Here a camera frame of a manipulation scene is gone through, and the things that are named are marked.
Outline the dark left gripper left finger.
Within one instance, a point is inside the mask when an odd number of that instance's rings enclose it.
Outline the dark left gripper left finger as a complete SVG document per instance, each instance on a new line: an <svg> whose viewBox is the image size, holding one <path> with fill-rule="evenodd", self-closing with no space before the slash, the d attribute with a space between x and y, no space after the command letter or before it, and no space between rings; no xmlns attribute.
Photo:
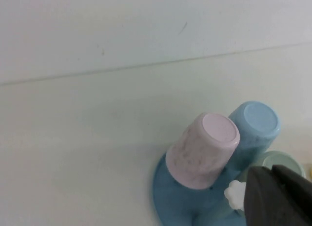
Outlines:
<svg viewBox="0 0 312 226"><path fill-rule="evenodd" d="M298 226L300 212L288 192L290 181L300 175L275 165L251 167L247 175L244 211L248 226Z"/></svg>

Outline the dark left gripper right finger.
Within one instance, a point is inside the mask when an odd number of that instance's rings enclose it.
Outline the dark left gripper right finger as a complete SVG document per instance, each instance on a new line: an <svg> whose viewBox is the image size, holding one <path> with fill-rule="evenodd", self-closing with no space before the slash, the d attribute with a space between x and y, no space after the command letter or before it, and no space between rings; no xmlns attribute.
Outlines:
<svg viewBox="0 0 312 226"><path fill-rule="evenodd" d="M272 173L300 218L312 225L312 183L283 165L273 165Z"/></svg>

